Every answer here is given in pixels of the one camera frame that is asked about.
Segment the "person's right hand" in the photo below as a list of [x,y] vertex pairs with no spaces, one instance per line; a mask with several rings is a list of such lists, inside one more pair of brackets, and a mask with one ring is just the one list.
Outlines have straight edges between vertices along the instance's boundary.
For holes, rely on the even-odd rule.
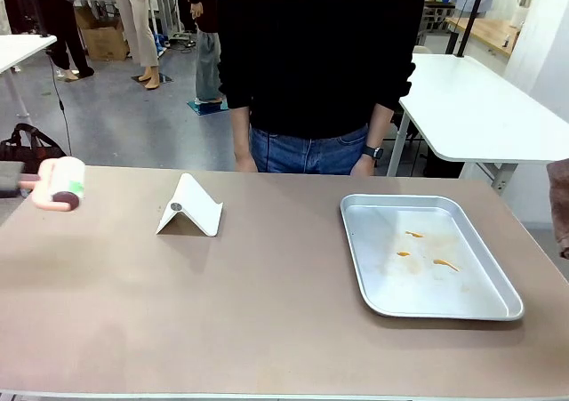
[[252,154],[250,152],[246,152],[243,154],[235,154],[236,164],[235,169],[238,172],[257,172],[258,167],[255,163]]

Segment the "person's left hand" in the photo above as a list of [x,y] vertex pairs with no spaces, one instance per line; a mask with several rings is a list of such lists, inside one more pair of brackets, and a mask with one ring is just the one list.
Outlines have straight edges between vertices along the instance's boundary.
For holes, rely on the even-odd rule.
[[374,176],[375,159],[368,155],[359,157],[350,171],[351,176],[368,177]]

